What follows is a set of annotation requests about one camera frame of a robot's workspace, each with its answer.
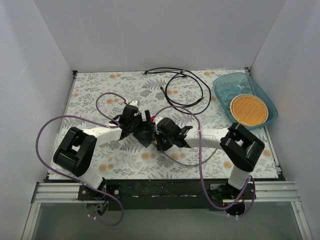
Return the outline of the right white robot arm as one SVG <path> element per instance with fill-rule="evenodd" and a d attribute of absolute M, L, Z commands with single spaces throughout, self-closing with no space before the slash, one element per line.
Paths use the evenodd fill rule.
<path fill-rule="evenodd" d="M 240 123 L 228 128 L 199 130 L 192 126 L 179 127 L 168 117 L 153 117 L 157 150 L 165 152 L 179 148 L 213 148 L 223 150 L 233 163 L 226 192 L 237 199 L 245 192 L 245 182 L 253 172 L 265 144 Z"/>

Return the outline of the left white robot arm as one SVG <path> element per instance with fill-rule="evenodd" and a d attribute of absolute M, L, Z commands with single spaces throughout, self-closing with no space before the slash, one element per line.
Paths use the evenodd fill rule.
<path fill-rule="evenodd" d="M 95 200 L 103 199 L 107 193 L 104 178 L 92 166 L 95 148 L 129 135 L 148 147 L 154 140 L 156 127 L 150 112 L 144 113 L 145 119 L 139 107 L 127 104 L 122 114 L 111 118 L 107 125 L 89 129 L 71 127 L 54 153 L 53 162 L 90 186 L 89 194 Z"/>

